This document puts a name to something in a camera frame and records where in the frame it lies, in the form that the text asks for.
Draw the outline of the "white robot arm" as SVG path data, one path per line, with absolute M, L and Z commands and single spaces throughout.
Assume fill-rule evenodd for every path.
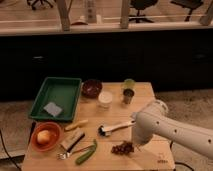
M 156 134 L 213 160 L 213 130 L 170 119 L 168 112 L 167 105 L 161 100 L 153 100 L 134 112 L 132 141 L 145 145 Z

